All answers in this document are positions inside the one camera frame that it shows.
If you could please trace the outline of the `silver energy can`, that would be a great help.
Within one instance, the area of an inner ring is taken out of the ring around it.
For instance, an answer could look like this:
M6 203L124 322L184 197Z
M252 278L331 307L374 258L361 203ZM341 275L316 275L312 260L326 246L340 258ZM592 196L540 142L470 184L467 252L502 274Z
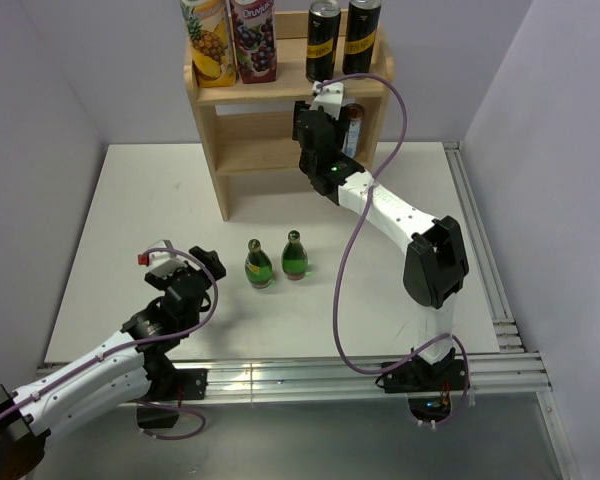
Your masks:
M365 110L358 103L349 103L346 107L349 109L349 127L345 135L343 153L350 158L354 158L360 143Z

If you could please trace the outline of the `black yellow tonic can front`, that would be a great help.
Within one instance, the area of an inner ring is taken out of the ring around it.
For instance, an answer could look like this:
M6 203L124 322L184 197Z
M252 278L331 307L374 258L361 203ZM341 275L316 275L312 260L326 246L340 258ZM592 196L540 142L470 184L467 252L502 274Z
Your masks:
M314 1L308 11L306 78L329 80L334 75L341 9L335 1Z

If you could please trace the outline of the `black yellow tonic can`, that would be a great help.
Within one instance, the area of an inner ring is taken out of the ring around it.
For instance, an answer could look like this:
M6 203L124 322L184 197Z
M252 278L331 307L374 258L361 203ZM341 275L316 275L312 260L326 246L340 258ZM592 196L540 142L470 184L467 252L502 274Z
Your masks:
M342 62L345 75L370 71L381 6L381 0L349 2Z
M308 11L306 78L329 80L334 75L341 9L335 1L314 1Z

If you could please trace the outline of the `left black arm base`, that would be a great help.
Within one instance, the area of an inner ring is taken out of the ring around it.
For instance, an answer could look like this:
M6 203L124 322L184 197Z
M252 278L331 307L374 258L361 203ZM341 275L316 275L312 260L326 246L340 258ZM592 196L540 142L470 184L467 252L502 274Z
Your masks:
M203 400L206 394L208 370L206 368L177 369L164 353L151 356L144 369L149 380L149 390L134 403L136 421L141 432L159 440L184 440L202 432L206 419L198 412L184 408L185 400ZM159 430L173 428L181 416L191 414L200 420L200 426L189 434L167 435Z

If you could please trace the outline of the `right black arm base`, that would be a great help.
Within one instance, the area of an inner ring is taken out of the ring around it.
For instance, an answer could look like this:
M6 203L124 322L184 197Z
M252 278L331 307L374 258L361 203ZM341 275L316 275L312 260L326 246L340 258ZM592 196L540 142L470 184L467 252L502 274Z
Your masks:
M415 423L435 430L465 407L470 397L469 362L452 347L439 362L429 364L420 356L379 375L375 385L385 394L405 394Z

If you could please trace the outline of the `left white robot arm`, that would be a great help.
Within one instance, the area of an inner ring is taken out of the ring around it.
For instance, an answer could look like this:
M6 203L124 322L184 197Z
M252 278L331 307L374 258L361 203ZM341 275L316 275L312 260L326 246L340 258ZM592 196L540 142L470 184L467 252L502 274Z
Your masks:
M167 354L211 319L226 269L214 250L182 252L168 241L138 262L160 296L72 363L13 390L0 384L0 479L26 476L52 441L118 405L161 401L173 391Z

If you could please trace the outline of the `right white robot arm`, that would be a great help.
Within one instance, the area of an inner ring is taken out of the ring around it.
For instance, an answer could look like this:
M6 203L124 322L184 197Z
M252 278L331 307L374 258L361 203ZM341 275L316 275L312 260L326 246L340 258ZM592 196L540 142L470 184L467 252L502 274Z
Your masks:
M304 101L294 105L292 138L301 148L299 168L321 196L360 216L384 233L404 254L403 285L419 306L415 383L432 390L454 359L453 316L457 294L469 273L459 222L418 210L381 186L360 163L342 151L348 111L333 117Z

